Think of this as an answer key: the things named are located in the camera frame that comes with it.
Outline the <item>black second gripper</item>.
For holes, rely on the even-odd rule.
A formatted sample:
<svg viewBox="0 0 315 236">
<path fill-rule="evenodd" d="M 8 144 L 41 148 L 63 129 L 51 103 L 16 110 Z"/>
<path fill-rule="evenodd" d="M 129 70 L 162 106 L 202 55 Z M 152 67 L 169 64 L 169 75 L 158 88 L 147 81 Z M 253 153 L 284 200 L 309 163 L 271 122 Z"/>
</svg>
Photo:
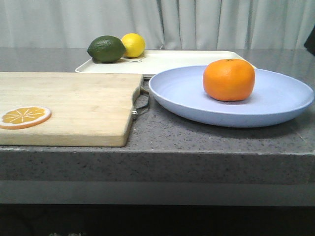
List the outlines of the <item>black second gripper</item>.
<svg viewBox="0 0 315 236">
<path fill-rule="evenodd" d="M 305 44 L 305 49 L 310 52 L 312 55 L 315 55 L 315 32 L 312 31 L 308 36 Z"/>
</svg>

